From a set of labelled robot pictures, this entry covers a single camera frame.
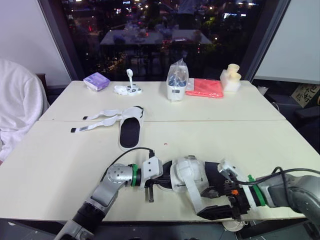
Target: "green ring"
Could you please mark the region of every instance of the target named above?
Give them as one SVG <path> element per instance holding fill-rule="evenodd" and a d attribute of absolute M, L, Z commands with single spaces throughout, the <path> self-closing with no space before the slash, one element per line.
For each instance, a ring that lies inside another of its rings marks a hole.
<path fill-rule="evenodd" d="M 255 179 L 251 175 L 249 175 L 248 178 L 249 178 L 249 182 L 255 181 Z M 262 195 L 262 193 L 261 193 L 260 189 L 258 188 L 258 186 L 257 185 L 253 185 L 253 189 L 255 191 L 256 196 L 258 197 L 258 199 L 260 201 L 261 206 L 265 206 L 266 205 L 265 198 Z"/>
<path fill-rule="evenodd" d="M 131 183 L 132 187 L 134 187 L 136 185 L 137 171 L 138 171 L 138 165 L 137 164 L 132 164 L 132 183 Z"/>

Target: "white fluffy chair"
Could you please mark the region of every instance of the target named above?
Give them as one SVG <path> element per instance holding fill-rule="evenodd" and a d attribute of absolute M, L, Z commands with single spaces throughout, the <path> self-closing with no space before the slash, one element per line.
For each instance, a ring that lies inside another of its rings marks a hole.
<path fill-rule="evenodd" d="M 39 78 L 0 58 L 0 164 L 48 107 Z"/>

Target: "plastic bag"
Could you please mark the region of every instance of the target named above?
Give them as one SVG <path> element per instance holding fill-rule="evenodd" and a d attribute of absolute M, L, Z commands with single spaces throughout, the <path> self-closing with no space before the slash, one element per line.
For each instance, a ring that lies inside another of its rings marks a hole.
<path fill-rule="evenodd" d="M 167 98 L 172 102 L 181 101 L 185 95 L 188 80 L 188 67 L 182 58 L 171 64 L 166 78 Z"/>
<path fill-rule="evenodd" d="M 223 98 L 221 82 L 201 78 L 190 78 L 185 94 L 208 98 Z"/>

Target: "purple box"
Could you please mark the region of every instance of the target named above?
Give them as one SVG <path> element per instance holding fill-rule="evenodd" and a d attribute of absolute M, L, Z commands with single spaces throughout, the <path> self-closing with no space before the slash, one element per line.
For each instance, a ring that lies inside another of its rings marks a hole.
<path fill-rule="evenodd" d="M 99 72 L 95 72 L 94 74 L 87 76 L 85 79 L 83 79 L 83 81 L 88 88 L 96 92 L 99 92 L 100 90 L 104 89 L 110 83 L 110 80 L 102 74 L 100 74 Z"/>

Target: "glass window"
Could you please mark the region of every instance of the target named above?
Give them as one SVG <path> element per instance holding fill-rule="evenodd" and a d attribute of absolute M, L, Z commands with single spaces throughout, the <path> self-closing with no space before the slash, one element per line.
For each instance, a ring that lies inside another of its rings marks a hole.
<path fill-rule="evenodd" d="M 266 0 L 61 0 L 86 76 L 164 81 L 184 58 L 190 77 L 240 64 Z"/>

